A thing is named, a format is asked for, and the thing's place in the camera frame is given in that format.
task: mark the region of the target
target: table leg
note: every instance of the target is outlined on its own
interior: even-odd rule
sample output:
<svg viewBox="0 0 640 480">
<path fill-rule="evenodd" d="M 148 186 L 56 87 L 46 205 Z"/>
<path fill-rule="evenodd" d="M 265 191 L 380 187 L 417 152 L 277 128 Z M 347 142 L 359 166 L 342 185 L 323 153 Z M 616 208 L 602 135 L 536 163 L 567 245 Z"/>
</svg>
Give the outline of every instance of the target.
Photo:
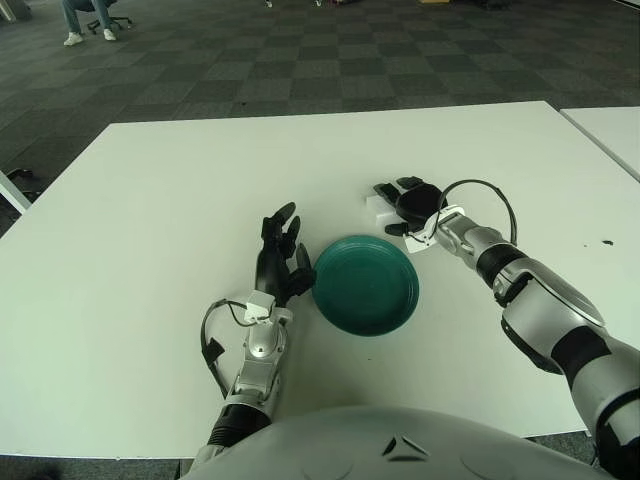
<svg viewBox="0 0 640 480">
<path fill-rule="evenodd" d="M 0 172 L 0 195 L 9 200 L 9 203 L 21 214 L 31 206 L 31 202 L 27 200 L 27 197 L 2 172 Z"/>
</svg>

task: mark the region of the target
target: office chair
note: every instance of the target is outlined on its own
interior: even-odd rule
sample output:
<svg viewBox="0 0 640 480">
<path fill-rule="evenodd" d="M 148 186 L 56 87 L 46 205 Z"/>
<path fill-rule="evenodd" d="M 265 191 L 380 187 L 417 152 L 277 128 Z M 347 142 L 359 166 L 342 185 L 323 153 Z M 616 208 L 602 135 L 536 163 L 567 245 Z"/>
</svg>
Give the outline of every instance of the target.
<svg viewBox="0 0 640 480">
<path fill-rule="evenodd" d="M 109 8 L 111 5 L 113 5 L 117 1 L 118 0 L 104 0 L 104 4 L 107 8 Z M 93 8 L 93 4 L 91 3 L 91 0 L 85 0 L 84 2 L 82 2 L 81 6 L 76 8 L 82 12 L 95 12 L 95 8 Z M 123 27 L 122 25 L 120 25 L 118 21 L 126 21 L 128 24 L 127 28 L 131 28 L 133 26 L 133 21 L 129 17 L 111 17 L 110 16 L 109 20 L 111 20 L 111 23 L 114 23 L 120 30 L 123 30 Z M 87 23 L 87 28 L 94 35 L 96 35 L 96 29 L 99 26 L 100 26 L 100 20 L 94 20 L 91 23 Z"/>
</svg>

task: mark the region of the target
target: jeans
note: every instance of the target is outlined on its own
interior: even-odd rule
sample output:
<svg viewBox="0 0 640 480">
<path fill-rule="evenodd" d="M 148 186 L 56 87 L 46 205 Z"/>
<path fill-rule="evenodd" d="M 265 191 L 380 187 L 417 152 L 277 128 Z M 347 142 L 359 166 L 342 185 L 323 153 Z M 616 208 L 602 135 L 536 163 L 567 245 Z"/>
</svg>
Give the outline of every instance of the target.
<svg viewBox="0 0 640 480">
<path fill-rule="evenodd" d="M 78 22 L 78 14 L 76 13 L 77 5 L 85 3 L 83 0 L 62 0 L 62 11 L 64 19 L 67 21 L 69 31 L 80 33 L 80 23 Z M 104 0 L 91 0 L 93 8 L 96 10 L 100 25 L 104 30 L 111 28 L 111 20 L 109 20 L 109 11 L 104 4 Z"/>
</svg>

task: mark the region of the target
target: gray carpet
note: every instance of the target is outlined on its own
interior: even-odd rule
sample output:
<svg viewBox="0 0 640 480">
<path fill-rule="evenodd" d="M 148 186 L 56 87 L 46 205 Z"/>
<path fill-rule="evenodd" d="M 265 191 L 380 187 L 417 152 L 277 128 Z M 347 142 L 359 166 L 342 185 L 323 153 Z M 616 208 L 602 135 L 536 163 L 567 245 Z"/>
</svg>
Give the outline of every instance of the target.
<svg viewBox="0 0 640 480">
<path fill-rule="evenodd" d="M 120 0 L 118 42 L 63 48 L 58 2 L 0 22 L 0 169 L 44 189 L 112 122 L 546 100 L 640 105 L 640 17 L 604 0 L 473 2 Z M 82 14 L 81 21 L 90 21 Z M 0 235 L 16 218 L 0 199 Z M 571 401 L 567 392 L 567 401 Z M 537 442 L 589 461 L 581 434 Z M 65 480 L 172 478 L 175 461 L 0 457 L 0 480 L 58 466 Z"/>
</svg>

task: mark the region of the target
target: black cable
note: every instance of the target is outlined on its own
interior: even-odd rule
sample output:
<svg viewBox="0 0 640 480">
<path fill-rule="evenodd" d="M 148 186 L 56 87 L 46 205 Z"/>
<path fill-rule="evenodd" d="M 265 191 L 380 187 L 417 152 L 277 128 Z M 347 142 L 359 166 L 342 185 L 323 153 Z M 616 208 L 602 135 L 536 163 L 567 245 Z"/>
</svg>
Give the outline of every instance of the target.
<svg viewBox="0 0 640 480">
<path fill-rule="evenodd" d="M 479 183 L 480 185 L 484 185 L 486 187 L 489 187 L 491 190 L 493 190 L 496 195 L 498 195 L 498 197 L 500 197 L 500 200 L 502 200 L 502 202 L 505 204 L 505 206 L 507 207 L 507 211 L 509 212 L 509 223 L 511 226 L 511 233 L 510 233 L 510 242 L 514 245 L 517 246 L 518 245 L 518 222 L 516 221 L 516 214 L 513 211 L 513 208 L 511 208 L 511 204 L 509 203 L 509 200 L 507 200 L 507 197 L 504 195 L 504 193 L 502 193 L 502 191 L 496 187 L 495 185 L 485 181 L 485 180 L 478 180 L 475 178 L 469 178 L 466 180 L 459 180 L 457 182 L 452 183 L 451 185 L 449 185 L 447 188 L 445 188 L 442 193 L 440 194 L 440 198 L 438 198 L 438 211 L 436 213 L 436 221 L 434 223 L 433 229 L 431 230 L 431 234 L 429 234 L 429 239 L 433 238 L 433 236 L 436 233 L 436 230 L 438 229 L 438 221 L 440 220 L 440 211 L 442 210 L 442 205 L 444 205 L 445 200 L 447 199 L 447 194 L 453 190 L 456 187 L 459 187 L 460 185 L 463 185 L 465 183 Z"/>
<path fill-rule="evenodd" d="M 591 465 L 592 467 L 595 467 L 597 461 L 598 461 L 598 447 L 593 445 L 593 457 L 591 458 L 589 465 Z"/>
<path fill-rule="evenodd" d="M 416 237 L 414 234 L 412 233 L 407 233 L 407 235 L 409 235 L 411 238 L 413 238 L 416 242 L 418 243 L 425 243 L 424 240 L 420 240 L 418 237 Z"/>
<path fill-rule="evenodd" d="M 220 388 L 220 392 L 222 393 L 222 396 L 226 398 L 229 393 L 229 388 L 225 385 L 224 380 L 220 375 L 220 371 L 218 370 L 218 361 L 217 361 L 217 356 L 221 355 L 222 352 L 224 352 L 224 349 L 220 344 L 218 344 L 218 342 L 215 339 L 211 339 L 211 342 L 207 342 L 206 335 L 205 335 L 207 320 L 209 319 L 209 316 L 215 309 L 220 308 L 223 305 L 227 305 L 229 307 L 229 311 L 231 312 L 231 316 L 233 317 L 233 320 L 241 327 L 250 327 L 255 323 L 240 322 L 240 320 L 238 320 L 238 317 L 236 317 L 236 312 L 233 310 L 233 306 L 244 308 L 244 309 L 246 309 L 247 307 L 242 303 L 234 302 L 233 300 L 227 300 L 226 298 L 223 298 L 222 300 L 218 300 L 217 302 L 212 303 L 209 306 L 209 308 L 207 308 L 207 311 L 205 312 L 204 317 L 202 319 L 202 325 L 200 326 L 200 348 L 202 349 L 202 354 L 205 356 L 205 360 L 207 361 L 207 366 L 209 367 L 209 370 L 211 370 L 211 374 L 213 375 L 214 380 L 216 381 L 216 383 L 218 384 L 218 387 Z M 216 352 L 215 358 L 213 359 L 207 358 L 207 355 L 205 352 L 208 351 L 208 347 L 211 347 L 210 348 L 211 350 L 215 350 Z"/>
</svg>

